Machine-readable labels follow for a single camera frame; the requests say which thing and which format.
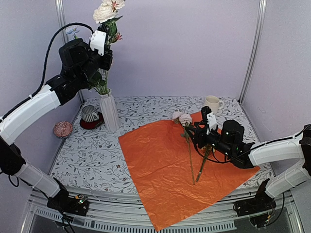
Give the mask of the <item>small blue flower stem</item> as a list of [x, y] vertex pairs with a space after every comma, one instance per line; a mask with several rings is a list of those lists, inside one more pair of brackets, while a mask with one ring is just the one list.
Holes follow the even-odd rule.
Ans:
[[79, 31], [80, 31], [80, 29], [78, 28], [78, 26], [70, 26], [70, 27], [67, 27], [65, 29], [65, 33], [67, 35], [72, 36], [73, 39], [78, 38], [77, 34], [79, 33]]

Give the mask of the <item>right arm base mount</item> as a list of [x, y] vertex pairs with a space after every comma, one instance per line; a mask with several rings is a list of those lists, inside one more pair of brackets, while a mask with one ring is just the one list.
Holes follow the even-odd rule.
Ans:
[[264, 228], [268, 226], [272, 214], [276, 208], [275, 199], [269, 197], [265, 193], [269, 180], [270, 179], [266, 179], [262, 182], [253, 198], [236, 201], [233, 205], [233, 210], [238, 216], [246, 216], [272, 210], [271, 214], [266, 213], [261, 216], [253, 216], [250, 218], [251, 224], [256, 228]]

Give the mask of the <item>orange tissue paper sheet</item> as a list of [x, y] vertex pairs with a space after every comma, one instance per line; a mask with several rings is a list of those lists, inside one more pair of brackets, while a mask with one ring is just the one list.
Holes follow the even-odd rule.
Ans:
[[[192, 184], [188, 144], [172, 120], [146, 124], [119, 137], [131, 178], [155, 230], [178, 223], [220, 201], [254, 176], [259, 168], [240, 169], [206, 161]], [[191, 145], [196, 181], [203, 158]]]

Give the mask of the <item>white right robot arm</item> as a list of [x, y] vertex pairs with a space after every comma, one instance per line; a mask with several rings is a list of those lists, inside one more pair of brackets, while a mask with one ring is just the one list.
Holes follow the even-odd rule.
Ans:
[[260, 185], [251, 202], [256, 212], [261, 212], [279, 194], [311, 178], [310, 125], [305, 125], [302, 131], [294, 135], [261, 143], [244, 143], [244, 127], [235, 120], [225, 121], [220, 133], [217, 130], [204, 120], [186, 128], [196, 150], [211, 146], [227, 158], [226, 163], [232, 163], [240, 169], [298, 159], [296, 164]]

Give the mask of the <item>white rose flower stem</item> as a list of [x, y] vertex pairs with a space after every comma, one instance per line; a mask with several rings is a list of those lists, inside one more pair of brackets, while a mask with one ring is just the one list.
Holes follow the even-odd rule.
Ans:
[[[93, 19], [100, 26], [105, 24], [108, 28], [105, 52], [112, 55], [111, 45], [122, 40], [122, 35], [117, 28], [117, 21], [121, 19], [119, 11], [125, 6], [124, 0], [103, 0], [100, 6], [94, 10]], [[109, 72], [111, 65], [104, 65], [103, 70]]]

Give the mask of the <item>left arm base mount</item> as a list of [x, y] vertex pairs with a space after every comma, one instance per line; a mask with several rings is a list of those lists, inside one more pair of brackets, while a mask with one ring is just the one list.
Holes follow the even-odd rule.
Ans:
[[89, 208], [89, 201], [84, 195], [70, 197], [69, 192], [63, 186], [60, 191], [53, 197], [49, 197], [47, 207], [57, 210], [60, 213], [69, 213], [79, 216], [86, 216]]

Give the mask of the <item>yellow small flower sprig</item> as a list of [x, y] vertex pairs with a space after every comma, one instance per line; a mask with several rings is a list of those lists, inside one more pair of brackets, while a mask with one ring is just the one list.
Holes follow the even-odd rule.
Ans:
[[203, 159], [203, 161], [202, 161], [200, 170], [199, 170], [199, 172], [198, 172], [198, 175], [197, 175], [197, 178], [196, 178], [196, 182], [199, 182], [199, 180], [200, 180], [200, 177], [201, 177], [201, 175], [202, 175], [202, 172], [203, 172], [205, 163], [206, 163], [206, 161], [207, 161], [206, 158], [208, 158], [208, 157], [209, 157], [209, 154], [210, 154], [211, 152], [213, 152], [212, 146], [207, 145], [207, 146], [203, 147], [203, 152], [204, 152], [204, 159]]

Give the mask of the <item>white ribbed ceramic vase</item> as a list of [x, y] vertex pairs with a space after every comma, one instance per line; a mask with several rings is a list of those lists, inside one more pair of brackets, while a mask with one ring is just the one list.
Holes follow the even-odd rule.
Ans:
[[111, 132], [117, 131], [120, 128], [120, 122], [115, 99], [110, 88], [107, 94], [100, 95], [99, 104], [106, 128]]

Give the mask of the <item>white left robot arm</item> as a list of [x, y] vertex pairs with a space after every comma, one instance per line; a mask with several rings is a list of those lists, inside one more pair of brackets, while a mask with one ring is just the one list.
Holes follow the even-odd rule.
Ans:
[[39, 92], [10, 113], [0, 123], [0, 170], [16, 176], [53, 198], [62, 211], [72, 207], [65, 188], [55, 179], [31, 165], [14, 145], [16, 139], [48, 112], [73, 99], [77, 92], [89, 87], [98, 69], [109, 69], [112, 50], [103, 42], [85, 43], [75, 39], [59, 49], [62, 69], [59, 75], [46, 81]]

